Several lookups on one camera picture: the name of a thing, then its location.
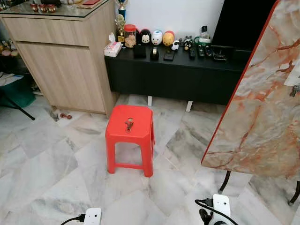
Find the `low black media console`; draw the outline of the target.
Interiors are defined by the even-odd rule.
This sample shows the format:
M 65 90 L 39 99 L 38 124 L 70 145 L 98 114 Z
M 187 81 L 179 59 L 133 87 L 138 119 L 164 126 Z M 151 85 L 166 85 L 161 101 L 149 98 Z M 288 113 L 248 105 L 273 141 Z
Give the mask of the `low black media console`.
M 158 47 L 159 59 L 135 58 L 132 49 L 122 49 L 116 57 L 105 57 L 111 91 L 159 98 L 181 99 L 227 105 L 242 77 L 251 53 L 233 51 L 227 61 L 208 57 L 189 58 L 188 52 L 174 52 L 164 60 L 167 48 Z

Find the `marble pattern folding table top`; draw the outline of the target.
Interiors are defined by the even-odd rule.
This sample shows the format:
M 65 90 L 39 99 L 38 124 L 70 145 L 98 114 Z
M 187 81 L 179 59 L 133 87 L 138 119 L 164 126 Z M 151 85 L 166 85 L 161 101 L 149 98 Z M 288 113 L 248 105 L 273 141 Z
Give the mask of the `marble pattern folding table top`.
M 300 97 L 285 80 L 300 66 L 300 0 L 277 0 L 219 120 L 204 167 L 295 180 Z

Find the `white patch with hook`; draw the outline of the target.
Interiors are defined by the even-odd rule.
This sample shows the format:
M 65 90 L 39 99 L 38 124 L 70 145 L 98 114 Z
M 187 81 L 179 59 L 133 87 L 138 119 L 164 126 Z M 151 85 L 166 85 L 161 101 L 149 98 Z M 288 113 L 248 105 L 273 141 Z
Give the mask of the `white patch with hook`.
M 285 80 L 284 85 L 294 87 L 298 84 L 300 84 L 300 67 L 294 66 L 287 79 Z

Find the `blue and gold trophy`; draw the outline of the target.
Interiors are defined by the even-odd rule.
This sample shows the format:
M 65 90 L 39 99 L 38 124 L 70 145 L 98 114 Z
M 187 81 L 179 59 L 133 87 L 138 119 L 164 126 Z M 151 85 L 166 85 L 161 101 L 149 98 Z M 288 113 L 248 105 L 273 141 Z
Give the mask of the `blue and gold trophy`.
M 116 0 L 118 4 L 118 14 L 122 17 L 126 17 L 126 5 L 128 4 L 128 0 Z

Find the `flat red book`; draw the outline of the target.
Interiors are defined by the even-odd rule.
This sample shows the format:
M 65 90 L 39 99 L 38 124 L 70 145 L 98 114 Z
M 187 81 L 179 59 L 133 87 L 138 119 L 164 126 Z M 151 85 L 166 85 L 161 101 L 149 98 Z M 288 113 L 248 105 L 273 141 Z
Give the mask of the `flat red book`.
M 101 0 L 82 0 L 82 2 L 77 3 L 80 8 L 91 8 L 99 3 Z

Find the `white egg figurine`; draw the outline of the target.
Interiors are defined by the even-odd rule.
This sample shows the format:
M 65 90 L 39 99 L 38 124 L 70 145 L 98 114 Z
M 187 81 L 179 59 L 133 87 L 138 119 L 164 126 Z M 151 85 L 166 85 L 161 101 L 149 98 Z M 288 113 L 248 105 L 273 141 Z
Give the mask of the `white egg figurine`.
M 154 30 L 151 35 L 151 42 L 153 45 L 161 45 L 163 40 L 163 32 L 161 30 Z

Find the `key bunch with red tag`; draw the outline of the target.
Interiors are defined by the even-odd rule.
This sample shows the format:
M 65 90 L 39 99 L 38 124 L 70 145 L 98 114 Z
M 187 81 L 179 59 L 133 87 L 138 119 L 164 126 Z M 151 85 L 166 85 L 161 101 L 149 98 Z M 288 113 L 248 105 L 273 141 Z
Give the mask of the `key bunch with red tag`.
M 126 124 L 126 132 L 130 133 L 133 128 L 133 124 L 134 124 L 133 118 L 128 118 L 126 120 L 125 124 Z

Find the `light wooden cabinet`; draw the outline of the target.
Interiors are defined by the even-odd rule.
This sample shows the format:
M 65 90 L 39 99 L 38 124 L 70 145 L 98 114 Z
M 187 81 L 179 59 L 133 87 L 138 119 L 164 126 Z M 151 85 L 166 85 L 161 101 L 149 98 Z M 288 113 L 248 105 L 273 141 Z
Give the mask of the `light wooden cabinet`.
M 114 32 L 113 0 L 90 8 L 63 4 L 54 12 L 33 11 L 26 1 L 0 12 L 9 36 L 43 96 L 54 108 L 112 112 L 104 49 Z

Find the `green bin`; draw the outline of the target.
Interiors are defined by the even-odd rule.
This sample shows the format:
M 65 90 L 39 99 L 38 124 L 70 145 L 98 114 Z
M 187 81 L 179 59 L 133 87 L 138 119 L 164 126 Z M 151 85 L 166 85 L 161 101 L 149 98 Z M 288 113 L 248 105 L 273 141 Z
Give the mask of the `green bin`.
M 0 75 L 0 105 L 13 106 L 8 99 L 19 107 L 28 107 L 36 100 L 30 75 L 1 74 Z

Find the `white cup with green base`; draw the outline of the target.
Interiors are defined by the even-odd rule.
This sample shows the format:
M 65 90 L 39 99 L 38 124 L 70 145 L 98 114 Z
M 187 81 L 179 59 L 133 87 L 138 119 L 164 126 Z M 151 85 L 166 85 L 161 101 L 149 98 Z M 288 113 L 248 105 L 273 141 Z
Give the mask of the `white cup with green base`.
M 211 38 L 210 33 L 208 32 L 208 26 L 204 25 L 201 27 L 201 32 L 199 36 L 194 38 L 195 45 L 210 45 Z

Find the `white tissue pack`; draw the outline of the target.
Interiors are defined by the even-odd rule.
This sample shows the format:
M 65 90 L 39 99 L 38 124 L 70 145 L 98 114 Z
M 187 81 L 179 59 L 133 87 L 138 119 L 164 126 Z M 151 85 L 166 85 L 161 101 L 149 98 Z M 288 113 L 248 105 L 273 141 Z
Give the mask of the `white tissue pack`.
M 122 49 L 123 44 L 116 39 L 114 33 L 111 33 L 108 36 L 108 40 L 109 43 L 104 48 L 104 55 L 109 57 L 116 57 L 119 54 L 120 50 Z

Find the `clear jar with red lid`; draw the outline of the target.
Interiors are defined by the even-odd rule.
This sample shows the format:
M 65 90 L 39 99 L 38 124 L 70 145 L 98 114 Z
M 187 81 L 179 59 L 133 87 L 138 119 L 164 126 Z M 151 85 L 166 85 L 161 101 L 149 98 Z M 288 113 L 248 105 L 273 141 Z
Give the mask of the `clear jar with red lid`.
M 124 30 L 124 45 L 127 48 L 133 48 L 137 43 L 137 28 L 134 24 L 125 24 Z

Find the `black television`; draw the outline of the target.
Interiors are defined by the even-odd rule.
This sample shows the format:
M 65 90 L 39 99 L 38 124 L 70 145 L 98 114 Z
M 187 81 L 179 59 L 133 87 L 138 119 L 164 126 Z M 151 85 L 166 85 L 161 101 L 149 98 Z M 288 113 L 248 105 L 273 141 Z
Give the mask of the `black television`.
M 224 0 L 213 45 L 252 51 L 277 0 Z

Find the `black curved table leg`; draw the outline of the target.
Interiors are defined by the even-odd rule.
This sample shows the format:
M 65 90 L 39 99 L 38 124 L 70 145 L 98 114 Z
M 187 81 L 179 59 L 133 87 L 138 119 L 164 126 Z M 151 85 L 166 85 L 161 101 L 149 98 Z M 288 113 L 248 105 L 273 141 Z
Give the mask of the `black curved table leg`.
M 300 181 L 298 180 L 296 182 L 294 194 L 292 195 L 291 199 L 288 201 L 288 204 L 295 204 L 299 196 L 300 196 Z
M 222 182 L 221 186 L 219 186 L 219 189 L 218 189 L 219 194 L 223 193 L 223 191 L 225 190 L 225 187 L 227 186 L 230 177 L 231 177 L 231 171 L 226 171 L 223 182 Z

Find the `silver hanging keys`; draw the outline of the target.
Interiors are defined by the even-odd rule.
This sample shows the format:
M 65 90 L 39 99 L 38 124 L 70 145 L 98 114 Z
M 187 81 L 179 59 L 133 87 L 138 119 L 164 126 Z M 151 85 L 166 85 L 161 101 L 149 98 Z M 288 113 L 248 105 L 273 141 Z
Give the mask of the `silver hanging keys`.
M 292 91 L 291 91 L 291 93 L 289 94 L 289 96 L 295 97 L 296 94 L 297 94 L 299 91 L 300 91 L 300 86 L 299 86 L 298 84 L 296 84 L 296 85 L 294 85 L 294 86 L 292 87 Z

